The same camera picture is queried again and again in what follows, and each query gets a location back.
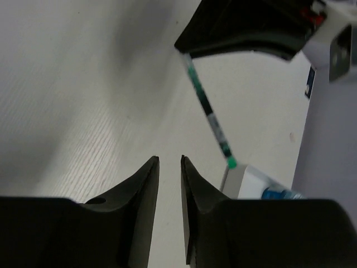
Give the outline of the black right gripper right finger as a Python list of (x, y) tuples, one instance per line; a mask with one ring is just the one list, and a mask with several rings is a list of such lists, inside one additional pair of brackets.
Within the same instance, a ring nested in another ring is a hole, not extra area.
[(181, 158), (190, 267), (355, 267), (356, 230), (328, 199), (234, 200)]

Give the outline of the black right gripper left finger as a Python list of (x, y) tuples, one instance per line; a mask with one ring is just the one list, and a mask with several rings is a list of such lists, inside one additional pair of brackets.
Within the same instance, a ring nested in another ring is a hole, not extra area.
[(1, 198), (2, 267), (147, 267), (160, 162), (86, 203)]

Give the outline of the green pen refill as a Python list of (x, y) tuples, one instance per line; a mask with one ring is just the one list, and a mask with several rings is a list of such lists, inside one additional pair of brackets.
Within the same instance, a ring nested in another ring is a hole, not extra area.
[(189, 80), (191, 81), (191, 84), (195, 90), (197, 99), (200, 102), (200, 105), (205, 113), (208, 124), (214, 134), (214, 137), (220, 147), (220, 150), (224, 155), (227, 166), (230, 170), (235, 169), (238, 166), (238, 162), (231, 151), (228, 140), (224, 135), (223, 129), (219, 124), (219, 121), (214, 113), (211, 103), (206, 95), (206, 91), (198, 76), (193, 60), (189, 54), (182, 54), (182, 59)]

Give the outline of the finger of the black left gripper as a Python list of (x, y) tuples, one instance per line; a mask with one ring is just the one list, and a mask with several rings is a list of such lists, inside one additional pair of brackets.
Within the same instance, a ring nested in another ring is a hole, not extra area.
[(203, 0), (175, 48), (193, 59), (254, 51), (290, 61), (325, 20), (325, 1)]

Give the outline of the blue correction tape roll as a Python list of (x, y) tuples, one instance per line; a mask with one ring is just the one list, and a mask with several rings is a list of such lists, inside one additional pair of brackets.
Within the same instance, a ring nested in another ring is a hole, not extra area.
[(263, 190), (261, 199), (304, 199), (305, 197), (300, 193), (277, 187), (267, 187)]

